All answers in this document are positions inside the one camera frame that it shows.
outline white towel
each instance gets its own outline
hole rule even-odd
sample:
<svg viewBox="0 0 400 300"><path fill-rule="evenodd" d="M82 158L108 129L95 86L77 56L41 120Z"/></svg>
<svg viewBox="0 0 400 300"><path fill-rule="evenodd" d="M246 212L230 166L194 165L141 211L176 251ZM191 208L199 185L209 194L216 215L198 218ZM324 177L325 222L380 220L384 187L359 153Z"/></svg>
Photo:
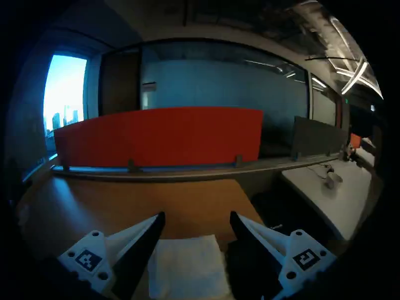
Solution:
<svg viewBox="0 0 400 300"><path fill-rule="evenodd" d="M160 239L148 261L152 299L220 299L230 294L214 235Z"/></svg>

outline red divider panel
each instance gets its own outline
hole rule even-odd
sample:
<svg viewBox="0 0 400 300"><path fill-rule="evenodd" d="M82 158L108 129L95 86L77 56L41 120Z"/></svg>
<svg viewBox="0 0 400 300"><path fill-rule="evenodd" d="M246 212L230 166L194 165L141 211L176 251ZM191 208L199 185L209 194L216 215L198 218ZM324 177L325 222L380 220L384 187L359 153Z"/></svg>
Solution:
<svg viewBox="0 0 400 300"><path fill-rule="evenodd" d="M54 131L64 166L187 166L258 159L263 112L174 107L110 114Z"/></svg>

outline fluorescent light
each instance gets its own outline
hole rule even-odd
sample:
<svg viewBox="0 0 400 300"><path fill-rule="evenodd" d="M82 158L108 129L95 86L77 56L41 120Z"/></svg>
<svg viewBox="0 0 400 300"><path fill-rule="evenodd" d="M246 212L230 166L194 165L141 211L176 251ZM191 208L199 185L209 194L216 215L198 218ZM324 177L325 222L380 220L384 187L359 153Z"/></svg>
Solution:
<svg viewBox="0 0 400 300"><path fill-rule="evenodd" d="M345 70L345 71L346 71L346 72L343 72L343 71L336 71L336 73L341 74L341 75L344 75L344 76L347 76L347 77L353 77L353 75L351 74L351 73L352 73L351 71L347 71L347 70ZM362 82L363 84L365 84L367 87L373 89L382 99L384 98L384 97L382 96L381 91L380 91L375 85L373 85L371 82L369 82L368 80L366 80L366 79L363 78L363 77L360 77L358 80L359 80L360 82Z"/></svg>
<svg viewBox="0 0 400 300"><path fill-rule="evenodd" d="M326 88L327 86L325 84L323 84L321 81L319 81L318 79L316 79L315 77L311 77L312 80L314 80L317 84L320 84L321 87Z"/></svg>
<svg viewBox="0 0 400 300"><path fill-rule="evenodd" d="M273 65L273 64L269 64L269 63L263 63L263 62L259 62L259 61L253 61L253 60L244 60L245 62L248 63L252 63L252 64L257 64L257 65L263 65L263 66L268 66L268 67L273 67L273 68L277 68L280 72L283 72L284 70L282 70L280 67Z"/></svg>
<svg viewBox="0 0 400 300"><path fill-rule="evenodd" d="M357 70L355 70L355 77L352 77L348 83L346 83L346 85L344 86L344 88L341 90L341 94L344 95L346 94L351 87L357 82L357 80L360 79L361 75L363 75L364 71L367 69L368 66L368 62L364 61L364 63L361 61L362 66L361 68L357 68Z"/></svg>

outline ceiling light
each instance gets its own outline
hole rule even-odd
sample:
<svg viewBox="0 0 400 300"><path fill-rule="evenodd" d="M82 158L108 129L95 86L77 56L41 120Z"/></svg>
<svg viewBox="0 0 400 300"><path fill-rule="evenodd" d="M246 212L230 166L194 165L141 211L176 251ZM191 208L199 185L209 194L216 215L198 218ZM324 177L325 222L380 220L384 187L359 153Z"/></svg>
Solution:
<svg viewBox="0 0 400 300"><path fill-rule="evenodd" d="M347 71L347 70L345 70L345 71L346 71L346 72L343 72L343 71L336 71L336 73L341 74L341 75L344 75L344 76L347 76L347 77L353 77L353 75L351 74L351 71ZM365 84L367 87L373 89L382 99L384 98L384 97L382 96L382 93L381 93L381 91L379 90L379 88L377 88L375 85L373 85L371 82L369 82L369 81L366 80L365 78L360 77L360 78L358 79L358 81L362 82L362 83Z"/></svg>
<svg viewBox="0 0 400 300"><path fill-rule="evenodd" d="M323 84L321 81L319 81L318 79L316 79L315 77L311 78L312 80L314 80L317 84L321 85L321 87L326 88L327 86L325 84Z"/></svg>
<svg viewBox="0 0 400 300"><path fill-rule="evenodd" d="M315 86L313 86L312 88L313 88L314 90L317 90L317 91L321 91L321 92L324 91L322 88L318 88L318 87L315 87Z"/></svg>
<svg viewBox="0 0 400 300"><path fill-rule="evenodd" d="M367 69L367 66L368 62L366 61L363 62L363 59L361 59L360 65L355 70L353 77L350 78L348 83L346 83L344 88L341 90L342 95L346 94L351 89L351 87L357 82L357 80L360 79L361 75L363 75L364 71Z"/></svg>
<svg viewBox="0 0 400 300"><path fill-rule="evenodd" d="M253 61L253 60L247 60L247 59L245 59L244 61L248 62L248 63L252 63L252 64L257 64L257 65L263 65L263 66L277 68L279 70L279 72L283 72L284 71L280 67L278 67L276 65L273 65L273 64L263 63L263 62Z"/></svg>

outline desk surface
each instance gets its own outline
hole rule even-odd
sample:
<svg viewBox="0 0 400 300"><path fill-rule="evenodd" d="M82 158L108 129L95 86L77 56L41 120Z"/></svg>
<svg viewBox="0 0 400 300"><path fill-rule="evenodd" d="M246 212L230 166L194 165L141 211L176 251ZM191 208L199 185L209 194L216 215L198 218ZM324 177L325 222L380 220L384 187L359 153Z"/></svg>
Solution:
<svg viewBox="0 0 400 300"><path fill-rule="evenodd" d="M38 259L60 255L92 230L111 235L160 211L166 216L162 239L215 234L222 250L236 239L231 211L262 224L233 179L131 183L50 177L31 189L18 208L28 207L22 234Z"/></svg>
<svg viewBox="0 0 400 300"><path fill-rule="evenodd" d="M326 176L326 172L319 164L285 170L282 174L309 200L339 237L349 240L364 210L371 174L358 167L355 162L334 160L327 164L343 178L343 183L337 190L328 189L324 185L325 181L321 177Z"/></svg>

